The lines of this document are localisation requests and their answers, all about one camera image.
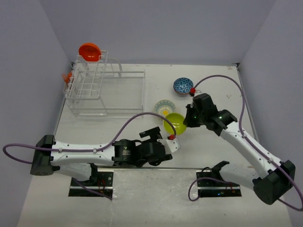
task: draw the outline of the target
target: gray wall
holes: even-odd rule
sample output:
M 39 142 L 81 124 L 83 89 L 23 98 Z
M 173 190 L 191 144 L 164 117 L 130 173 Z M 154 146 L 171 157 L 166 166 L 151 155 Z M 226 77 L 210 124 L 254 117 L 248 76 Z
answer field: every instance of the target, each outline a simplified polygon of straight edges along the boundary
M 303 1 L 278 0 L 240 64 L 261 144 L 296 165 L 303 189 Z M 294 189 L 286 201 L 301 206 Z M 289 210 L 293 226 L 303 215 Z
M 38 0 L 2 0 L 0 30 L 0 147 L 12 142 L 36 144 L 53 133 L 63 98 L 61 73 L 69 61 Z M 26 160 L 33 156 L 31 150 L 10 152 Z M 18 223 L 31 180 L 29 170 L 30 165 L 0 152 L 2 227 Z
M 71 61 L 93 42 L 122 62 L 230 64 L 242 60 L 275 0 L 40 2 Z

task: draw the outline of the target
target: dish rack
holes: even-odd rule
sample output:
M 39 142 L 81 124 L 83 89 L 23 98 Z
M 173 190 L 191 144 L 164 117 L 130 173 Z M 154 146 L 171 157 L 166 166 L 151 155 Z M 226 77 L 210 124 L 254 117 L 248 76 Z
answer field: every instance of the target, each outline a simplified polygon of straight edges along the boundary
M 98 62 L 77 56 L 64 89 L 71 112 L 84 118 L 123 118 L 142 113 L 145 71 L 125 71 L 117 59 L 107 56 L 107 51 L 101 52 Z

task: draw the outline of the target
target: white table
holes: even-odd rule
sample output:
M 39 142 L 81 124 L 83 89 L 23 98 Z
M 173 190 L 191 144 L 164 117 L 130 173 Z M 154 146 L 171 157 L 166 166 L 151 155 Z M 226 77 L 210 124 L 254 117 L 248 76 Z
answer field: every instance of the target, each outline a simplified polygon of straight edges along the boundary
M 169 99 L 175 103 L 176 112 L 184 116 L 191 97 L 179 97 L 174 93 L 175 79 L 188 77 L 195 84 L 206 76 L 223 74 L 239 82 L 234 66 L 128 64 L 123 68 L 145 69 L 145 111 L 152 112 L 156 102 Z M 197 89 L 210 94 L 219 110 L 228 109 L 239 118 L 242 98 L 231 81 L 209 79 Z M 55 137 L 68 143 L 106 143 L 124 123 L 125 120 L 83 121 L 75 118 L 65 106 Z M 139 139 L 138 133 L 155 126 L 160 126 L 162 135 L 167 136 L 160 120 L 145 116 L 135 119 L 120 138 Z M 247 111 L 243 127 L 253 135 Z M 158 167 L 193 169 L 116 170 L 112 202 L 104 198 L 68 197 L 70 178 L 63 175 L 33 177 L 19 226 L 291 226 L 284 205 L 276 202 L 268 206 L 244 187 L 241 187 L 242 197 L 203 198 L 190 202 L 187 190 L 196 178 L 194 168 L 212 167 L 222 160 L 243 167 L 250 164 L 230 144 L 205 127 L 187 129 L 178 139 L 181 150 Z M 196 188 L 192 196 L 197 196 Z

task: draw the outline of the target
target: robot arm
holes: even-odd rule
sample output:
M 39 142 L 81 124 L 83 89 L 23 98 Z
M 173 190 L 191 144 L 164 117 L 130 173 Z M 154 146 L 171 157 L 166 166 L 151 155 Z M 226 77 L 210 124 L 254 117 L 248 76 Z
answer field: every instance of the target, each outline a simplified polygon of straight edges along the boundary
M 145 163 L 158 166 L 162 161 L 172 159 L 172 153 L 181 148 L 176 138 L 164 140 L 159 127 L 141 132 L 140 137 L 148 140 L 119 140 L 104 150 L 98 148 L 107 144 L 83 145 L 55 141 L 53 135 L 44 136 L 37 144 L 41 148 L 58 149 L 59 152 L 35 150 L 31 175 L 71 176 L 78 181 L 95 181 L 97 166 L 142 167 Z M 91 149 L 93 152 L 73 150 Z
M 279 171 L 272 162 L 279 163 L 292 179 L 294 179 L 295 166 L 292 162 L 282 162 L 272 155 L 244 129 L 244 136 L 239 130 L 237 119 L 227 110 L 218 111 L 208 94 L 200 94 L 193 98 L 193 103 L 187 105 L 187 115 L 184 120 L 187 127 L 200 127 L 205 125 L 210 131 L 232 144 L 254 167 L 243 168 L 223 161 L 212 168 L 213 175 L 228 182 L 235 182 L 246 186 L 266 204 L 273 204 L 292 184 Z M 257 148 L 266 154 L 268 161 L 261 156 L 245 139 L 251 140 Z

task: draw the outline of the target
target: yellow-green bowl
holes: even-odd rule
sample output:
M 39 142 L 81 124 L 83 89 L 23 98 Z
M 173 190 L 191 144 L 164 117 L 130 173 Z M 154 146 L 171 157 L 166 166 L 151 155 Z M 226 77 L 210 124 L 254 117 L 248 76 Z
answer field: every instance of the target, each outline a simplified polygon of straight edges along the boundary
M 182 115 L 178 113 L 170 113 L 166 116 L 166 119 L 169 120 L 175 127 L 177 135 L 181 135 L 185 132 L 186 126 L 183 124 L 184 117 Z M 174 134 L 173 129 L 166 121 L 163 121 L 163 126 L 170 135 Z

